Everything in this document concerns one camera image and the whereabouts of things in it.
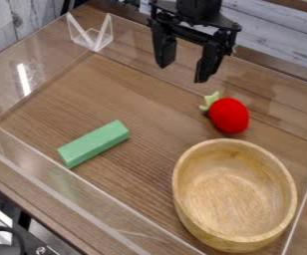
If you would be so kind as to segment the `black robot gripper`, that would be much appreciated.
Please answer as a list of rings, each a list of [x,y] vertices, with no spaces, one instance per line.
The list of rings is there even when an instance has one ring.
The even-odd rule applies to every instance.
[[[241,31],[239,24],[220,14],[220,4],[222,0],[150,0],[155,63],[163,69],[174,62],[175,37],[204,44],[195,65],[196,83],[204,83],[216,72],[223,55],[233,52]]]

